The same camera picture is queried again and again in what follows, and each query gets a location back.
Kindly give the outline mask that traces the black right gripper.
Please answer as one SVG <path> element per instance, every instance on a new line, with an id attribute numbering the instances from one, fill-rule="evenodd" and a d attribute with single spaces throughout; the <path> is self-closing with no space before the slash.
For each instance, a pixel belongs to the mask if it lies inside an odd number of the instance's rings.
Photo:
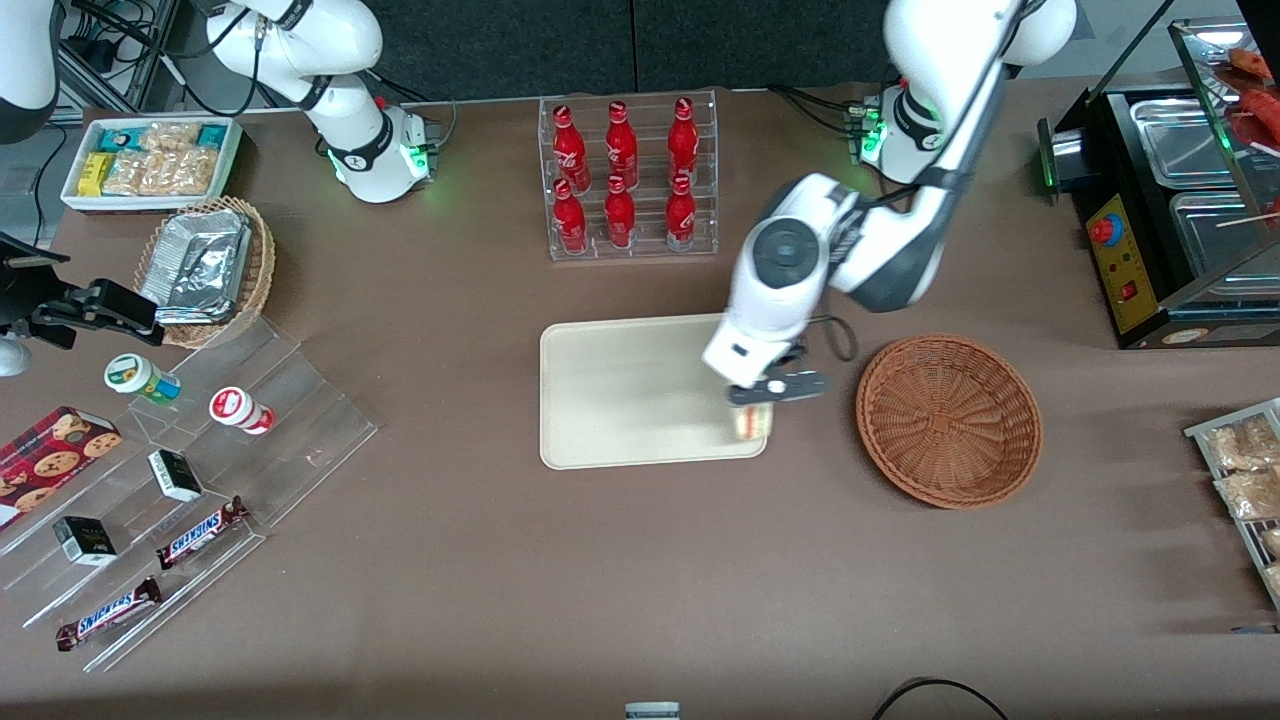
<path id="1" fill-rule="evenodd" d="M 40 340 L 61 350 L 74 348 L 78 329 L 93 328 L 128 334 L 154 347 L 163 345 L 164 327 L 156 322 L 156 304 L 114 281 L 93 281 L 87 311 L 86 290 L 61 281 L 54 270 L 69 260 L 9 234 L 1 237 L 4 333 Z"/>

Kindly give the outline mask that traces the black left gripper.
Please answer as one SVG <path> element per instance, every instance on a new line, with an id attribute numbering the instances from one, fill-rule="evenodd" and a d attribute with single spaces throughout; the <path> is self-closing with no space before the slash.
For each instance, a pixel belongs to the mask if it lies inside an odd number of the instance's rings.
<path id="1" fill-rule="evenodd" d="M 828 391 L 828 377 L 822 372 L 809 370 L 806 364 L 808 354 L 808 342 L 797 340 L 765 369 L 765 378 L 778 378 L 778 382 L 782 384 L 782 388 L 778 391 L 780 402 L 815 398 Z M 768 384 L 754 384 L 751 387 L 731 386 L 728 388 L 728 401 L 735 407 L 773 404 L 774 396 L 776 392 Z"/>

